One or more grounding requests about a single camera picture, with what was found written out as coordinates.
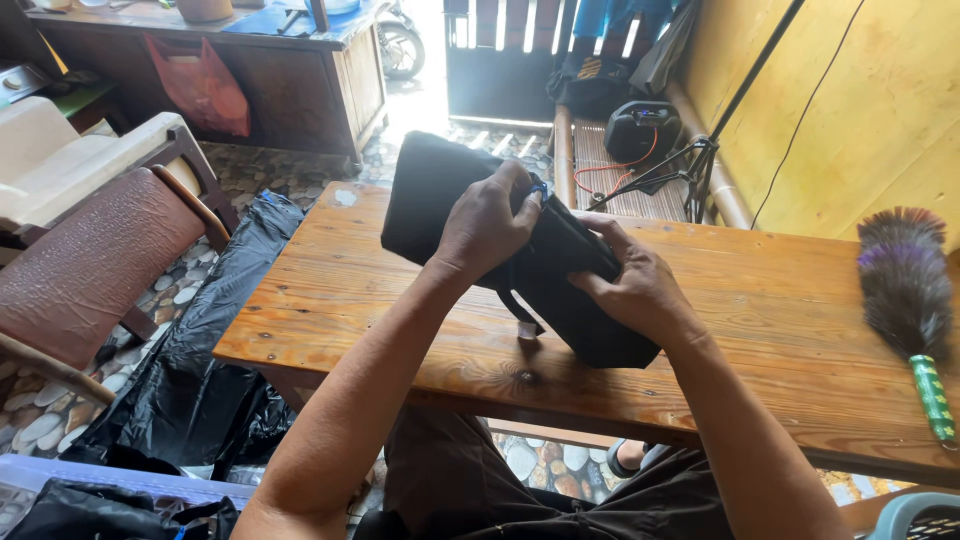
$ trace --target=tripod stand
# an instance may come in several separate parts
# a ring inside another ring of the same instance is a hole
[[[786,12],[783,14],[783,17],[777,24],[777,28],[774,29],[774,32],[770,35],[770,38],[767,39],[766,44],[763,45],[763,49],[756,57],[754,65],[750,68],[750,71],[743,79],[743,82],[740,83],[740,87],[736,90],[736,93],[733,95],[733,98],[730,100],[727,108],[723,111],[723,115],[720,116],[720,120],[717,122],[716,127],[713,128],[713,131],[709,136],[698,136],[696,140],[688,144],[685,148],[683,148],[683,150],[677,152],[673,156],[670,156],[666,160],[661,161],[652,169],[636,177],[628,184],[623,185],[623,187],[620,187],[610,195],[598,200],[587,210],[596,209],[604,205],[613,197],[622,195],[623,193],[636,191],[647,185],[666,184],[671,180],[680,178],[683,179],[687,184],[686,201],[684,202],[684,213],[686,214],[687,221],[690,223],[703,223],[704,210],[707,206],[707,196],[709,195],[710,174],[713,172],[713,160],[716,158],[717,150],[720,149],[720,144],[717,143],[717,138],[720,137],[720,134],[727,126],[727,123],[730,122],[730,119],[733,117],[733,113],[736,111],[736,108],[740,105],[740,102],[743,101],[743,96],[747,94],[747,90],[749,90],[750,86],[754,83],[756,75],[759,74],[760,69],[763,68],[763,65],[767,62],[767,59],[770,58],[771,53],[774,52],[774,48],[777,47],[777,43],[780,42],[780,38],[783,37],[786,29],[793,21],[793,17],[797,14],[797,12],[800,10],[800,6],[803,4],[804,0],[793,0],[793,2],[790,3],[790,7],[787,8]],[[687,165],[687,157],[693,155],[694,151],[696,150],[699,150],[699,152],[696,153],[695,157],[693,158],[693,162],[691,162],[689,166],[685,168]],[[680,170],[667,173],[665,175],[655,176],[657,171],[674,162],[680,165]]]

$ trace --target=yellow wall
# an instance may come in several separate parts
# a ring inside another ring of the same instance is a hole
[[[807,0],[720,138],[756,212],[858,0]],[[705,0],[682,83],[712,127],[789,0]],[[893,206],[933,209],[960,248],[960,1],[865,0],[757,220],[856,239]]]

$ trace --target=pants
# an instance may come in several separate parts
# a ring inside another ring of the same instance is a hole
[[[702,451],[666,449],[572,513],[538,503],[474,416],[405,405],[384,452],[383,509],[418,540],[733,538]]]

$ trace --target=orange cable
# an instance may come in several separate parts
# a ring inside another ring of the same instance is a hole
[[[583,189],[583,190],[586,191],[587,193],[592,193],[592,192],[593,192],[592,189],[587,189],[586,187],[584,187],[583,184],[580,184],[580,181],[577,179],[577,175],[578,175],[578,174],[580,174],[580,173],[586,173],[586,172],[588,172],[588,171],[602,171],[602,170],[606,170],[606,169],[615,169],[615,168],[619,168],[619,167],[629,167],[630,165],[636,165],[636,164],[640,163],[641,161],[646,160],[647,158],[649,158],[650,155],[653,154],[654,148],[656,148],[656,147],[657,147],[657,128],[654,128],[654,143],[650,145],[650,150],[647,151],[647,155],[646,155],[646,156],[640,158],[639,160],[632,161],[632,162],[630,162],[630,163],[618,163],[618,164],[616,164],[616,165],[605,165],[605,166],[603,166],[603,167],[588,167],[588,168],[586,168],[586,169],[581,169],[581,170],[576,171],[576,172],[573,173],[573,182],[577,183],[577,186],[579,186],[581,189]],[[611,190],[611,192],[610,192],[610,193],[607,193],[607,196],[608,196],[608,197],[609,197],[610,195],[612,195],[612,194],[616,191],[616,189],[617,189],[618,187],[620,187],[620,183],[623,182],[623,179],[625,179],[625,178],[627,178],[628,176],[630,176],[630,173],[631,173],[631,172],[633,172],[633,171],[627,171],[626,173],[623,174],[623,176],[621,176],[621,177],[616,181],[616,185],[613,187],[613,189]]]

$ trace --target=purple feathers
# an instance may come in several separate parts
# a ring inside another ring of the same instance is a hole
[[[944,226],[927,209],[901,207],[857,226],[864,318],[904,359],[947,355],[953,312]]]

